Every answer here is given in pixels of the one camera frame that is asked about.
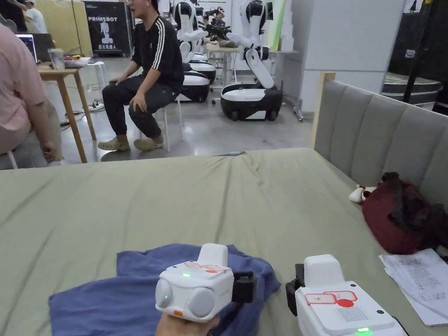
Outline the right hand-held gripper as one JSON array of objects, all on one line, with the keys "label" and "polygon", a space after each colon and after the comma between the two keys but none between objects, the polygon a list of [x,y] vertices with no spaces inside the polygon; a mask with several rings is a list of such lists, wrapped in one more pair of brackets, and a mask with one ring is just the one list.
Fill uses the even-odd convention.
[{"label": "right hand-held gripper", "polygon": [[286,283],[287,305],[304,336],[404,336],[402,324],[357,283],[344,279],[332,255],[307,257]]}]

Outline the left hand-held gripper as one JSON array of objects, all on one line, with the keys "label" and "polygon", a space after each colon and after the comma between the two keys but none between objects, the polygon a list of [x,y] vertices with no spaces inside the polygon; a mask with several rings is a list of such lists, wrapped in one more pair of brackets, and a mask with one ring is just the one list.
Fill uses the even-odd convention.
[{"label": "left hand-held gripper", "polygon": [[163,314],[207,323],[230,303],[252,303],[256,296],[254,273],[233,272],[228,247],[204,244],[196,261],[168,267],[159,276],[155,308]]}]

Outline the person's left hand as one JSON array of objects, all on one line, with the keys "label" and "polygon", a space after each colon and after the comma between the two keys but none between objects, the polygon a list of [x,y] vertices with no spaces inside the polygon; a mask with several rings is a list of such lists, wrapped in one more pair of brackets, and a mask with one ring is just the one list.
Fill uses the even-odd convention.
[{"label": "person's left hand", "polygon": [[220,318],[214,317],[206,323],[192,322],[163,314],[156,327],[156,336],[209,336],[219,325]]}]

